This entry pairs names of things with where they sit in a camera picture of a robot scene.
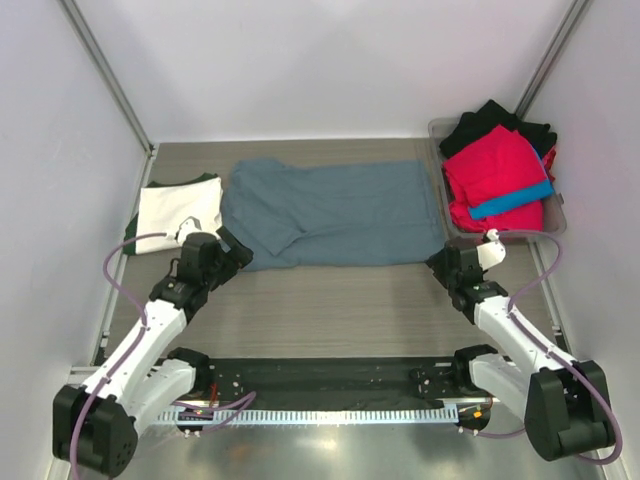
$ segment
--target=folded clothes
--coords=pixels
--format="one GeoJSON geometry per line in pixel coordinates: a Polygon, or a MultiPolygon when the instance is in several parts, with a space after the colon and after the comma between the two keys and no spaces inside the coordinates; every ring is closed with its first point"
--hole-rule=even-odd
{"type": "Polygon", "coordinates": [[[216,174],[204,173],[188,182],[166,185],[151,182],[140,192],[138,213],[125,230],[125,240],[148,233],[167,232],[171,237],[150,238],[126,245],[126,255],[178,248],[178,232],[190,223],[203,232],[222,226],[222,183],[216,174]]]}
{"type": "Polygon", "coordinates": [[[536,150],[540,158],[547,155],[558,140],[558,135],[551,132],[551,126],[548,123],[523,122],[495,101],[489,100],[477,112],[462,114],[455,130],[440,143],[440,151],[445,157],[451,158],[498,125],[502,125],[509,131],[518,131],[536,150]]]}
{"type": "Polygon", "coordinates": [[[223,196],[222,218],[254,252],[246,270],[416,263],[444,241],[419,160],[317,168],[241,161],[223,196]]]}
{"type": "Polygon", "coordinates": [[[529,142],[501,125],[443,166],[454,203],[467,207],[473,220],[508,212],[553,193],[529,142]]]}

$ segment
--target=table surface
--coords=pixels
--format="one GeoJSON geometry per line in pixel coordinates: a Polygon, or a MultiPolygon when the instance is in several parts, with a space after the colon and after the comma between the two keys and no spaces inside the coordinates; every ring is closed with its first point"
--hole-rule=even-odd
{"type": "MultiPolygon", "coordinates": [[[[163,144],[150,180],[176,183],[203,172],[223,185],[241,159],[277,157],[295,166],[420,158],[428,139],[309,140],[163,144]]],[[[527,245],[508,246],[488,278],[515,292],[537,276],[527,245]]],[[[140,299],[167,272],[175,251],[127,260],[124,285],[140,299]]],[[[547,336],[551,321],[540,289],[519,304],[547,336]]],[[[137,319],[120,298],[107,346],[112,352],[137,319]]],[[[209,297],[169,346],[212,357],[351,357],[450,355],[491,339],[451,307],[447,292],[423,264],[389,267],[296,267],[241,273],[209,297]]]]}

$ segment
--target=cable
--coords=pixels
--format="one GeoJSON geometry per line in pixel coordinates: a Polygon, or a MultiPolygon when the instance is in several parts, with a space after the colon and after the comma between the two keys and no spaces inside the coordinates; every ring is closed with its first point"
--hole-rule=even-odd
{"type": "Polygon", "coordinates": [[[236,408],[237,406],[243,405],[246,402],[251,403],[255,398],[256,392],[249,392],[241,399],[236,400],[233,403],[229,403],[228,405],[223,405],[222,407],[199,407],[197,405],[191,405],[185,402],[173,402],[172,405],[176,407],[189,408],[191,410],[202,410],[203,412],[217,412],[219,410],[230,410],[232,408],[236,408]]]}
{"type": "MultiPolygon", "coordinates": [[[[518,290],[518,292],[513,297],[511,297],[511,300],[509,300],[509,306],[508,306],[509,318],[511,319],[511,321],[513,321],[516,327],[518,327],[518,329],[524,335],[526,335],[527,338],[529,338],[529,340],[531,340],[538,348],[540,348],[540,350],[547,353],[548,349],[546,345],[542,343],[538,339],[538,337],[534,335],[518,319],[518,317],[516,317],[512,313],[512,310],[518,298],[520,298],[522,295],[527,293],[533,287],[542,283],[549,275],[551,275],[558,268],[558,265],[560,264],[560,260],[562,259],[562,254],[563,254],[562,244],[553,235],[550,235],[549,233],[546,233],[546,232],[538,232],[535,230],[511,230],[508,232],[501,233],[501,235],[504,235],[504,234],[507,234],[507,236],[510,234],[511,235],[541,235],[543,237],[548,238],[552,242],[554,242],[556,244],[556,247],[558,248],[558,254],[556,256],[555,261],[551,265],[551,267],[547,271],[545,271],[542,275],[540,275],[537,279],[531,282],[529,285],[526,285],[525,287],[518,290]]],[[[600,394],[600,392],[598,392],[596,387],[594,387],[593,384],[584,375],[582,375],[582,373],[580,373],[573,365],[571,365],[571,363],[567,362],[562,357],[557,355],[553,350],[549,351],[548,355],[550,358],[552,358],[553,360],[558,362],[560,365],[562,365],[564,368],[566,368],[569,373],[571,373],[580,383],[582,383],[582,385],[584,385],[584,387],[589,391],[589,393],[593,396],[593,398],[598,402],[598,404],[600,405],[600,408],[602,408],[602,410],[604,411],[605,415],[607,416],[607,419],[609,420],[609,422],[611,422],[611,426],[613,428],[616,443],[613,451],[608,457],[603,459],[586,457],[584,455],[578,455],[578,457],[588,463],[595,464],[595,465],[608,465],[610,463],[615,462],[618,459],[618,457],[620,457],[620,454],[622,453],[623,440],[622,440],[622,432],[620,430],[620,424],[618,423],[616,416],[611,410],[611,407],[609,406],[607,401],[604,399],[604,397],[600,394]]]]}
{"type": "Polygon", "coordinates": [[[235,412],[233,412],[232,415],[229,416],[229,418],[225,418],[223,421],[221,421],[220,423],[216,423],[215,425],[211,425],[210,427],[206,427],[203,428],[201,433],[213,433],[216,430],[220,430],[222,427],[228,425],[229,423],[231,423],[233,420],[235,420],[236,418],[238,418],[238,416],[244,412],[247,408],[249,408],[249,405],[251,405],[253,403],[253,401],[256,398],[256,392],[251,392],[248,395],[246,395],[244,398],[249,397],[244,405],[242,405],[240,408],[238,408],[238,410],[236,410],[235,412]]]}
{"type": "Polygon", "coordinates": [[[91,394],[89,395],[89,398],[87,398],[87,400],[84,402],[84,405],[82,406],[82,409],[80,410],[80,414],[78,415],[78,419],[76,420],[76,423],[73,427],[73,432],[71,434],[71,445],[70,445],[70,451],[69,451],[69,463],[71,463],[71,475],[73,480],[80,480],[80,473],[78,472],[78,441],[80,439],[80,431],[82,430],[82,426],[84,425],[84,422],[87,418],[87,414],[89,413],[89,410],[91,409],[91,406],[93,405],[93,402],[95,401],[96,397],[100,393],[100,390],[102,390],[102,388],[107,384],[107,382],[113,376],[113,374],[115,374],[118,371],[118,369],[127,360],[127,358],[129,358],[131,353],[133,353],[133,351],[138,347],[138,345],[140,345],[140,342],[142,342],[144,334],[147,330],[146,329],[147,313],[144,310],[144,306],[140,302],[138,302],[138,300],[136,300],[133,293],[128,291],[122,285],[118,284],[118,282],[116,282],[114,278],[109,274],[109,262],[121,248],[124,248],[127,245],[135,243],[139,240],[144,240],[146,238],[164,237],[165,235],[166,235],[165,233],[148,233],[146,235],[139,235],[137,237],[133,237],[129,240],[126,240],[122,242],[120,245],[118,245],[116,248],[114,248],[111,252],[109,252],[109,254],[104,259],[104,262],[102,264],[102,273],[104,274],[105,278],[113,286],[113,288],[115,288],[118,292],[122,293],[125,297],[127,297],[127,299],[129,299],[129,301],[131,301],[131,303],[133,303],[136,306],[136,309],[140,314],[140,323],[143,326],[140,327],[138,336],[131,343],[129,348],[127,348],[127,350],[124,352],[122,357],[120,357],[120,359],[118,359],[118,361],[113,364],[113,366],[104,375],[104,377],[100,379],[96,387],[93,389],[93,392],[91,392],[91,394]]]}
{"type": "MultiPolygon", "coordinates": [[[[198,407],[196,405],[189,405],[188,403],[183,403],[183,402],[173,402],[173,405],[178,406],[178,407],[186,407],[186,408],[190,408],[190,409],[206,410],[206,411],[209,411],[209,412],[215,412],[215,411],[220,411],[220,410],[228,410],[230,408],[238,406],[241,403],[243,404],[229,418],[223,420],[222,422],[220,422],[218,424],[212,425],[212,426],[210,426],[208,428],[204,428],[201,431],[201,432],[209,433],[209,432],[213,432],[213,431],[221,429],[222,427],[228,425],[231,421],[233,421],[236,418],[238,418],[238,415],[240,415],[240,413],[242,413],[244,410],[246,410],[249,407],[249,405],[251,405],[251,403],[253,403],[255,398],[256,398],[256,392],[250,392],[247,395],[245,395],[244,397],[242,397],[240,400],[237,400],[237,401],[235,401],[233,403],[230,403],[229,405],[224,405],[222,407],[203,407],[203,408],[200,408],[200,407],[198,407]]],[[[135,457],[133,457],[133,459],[134,460],[139,460],[140,458],[144,458],[144,457],[148,456],[151,452],[156,451],[161,446],[164,446],[166,443],[170,442],[171,440],[175,440],[177,438],[184,438],[184,435],[182,435],[182,434],[170,435],[169,437],[165,438],[164,440],[162,440],[158,444],[154,445],[153,447],[148,448],[145,452],[136,455],[135,457]]]]}

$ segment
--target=pile of clothes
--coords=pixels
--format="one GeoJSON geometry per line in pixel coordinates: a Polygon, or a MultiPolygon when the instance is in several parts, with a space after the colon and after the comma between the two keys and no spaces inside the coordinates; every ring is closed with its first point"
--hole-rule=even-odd
{"type": "Polygon", "coordinates": [[[523,122],[493,100],[464,113],[440,143],[453,222],[468,232],[543,230],[557,139],[549,124],[523,122]]]}

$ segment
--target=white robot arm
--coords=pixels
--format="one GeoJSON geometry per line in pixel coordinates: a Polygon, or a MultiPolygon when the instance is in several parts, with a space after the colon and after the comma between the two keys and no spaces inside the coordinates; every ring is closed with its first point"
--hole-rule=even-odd
{"type": "Polygon", "coordinates": [[[504,245],[497,232],[490,231],[479,245],[463,239],[447,242],[426,262],[447,288],[453,306],[489,334],[513,363],[489,345],[458,350],[454,355],[457,382],[499,398],[523,421],[533,448],[546,460],[611,446],[615,443],[611,422],[558,360],[575,367],[609,403],[604,372],[593,361],[578,362],[516,307],[510,310],[507,292],[484,279],[486,271],[504,258],[504,245]]]}
{"type": "Polygon", "coordinates": [[[139,319],[115,352],[79,387],[65,385],[53,402],[53,454],[70,459],[72,432],[88,399],[95,399],[80,430],[78,463],[109,477],[127,467],[138,438],[162,411],[211,385],[209,357],[179,348],[157,370],[159,356],[207,302],[253,258],[226,228],[215,235],[189,231],[176,271],[158,282],[139,319]],[[228,249],[224,249],[222,239],[228,249]],[[113,371],[105,383],[107,372],[113,371]]]}

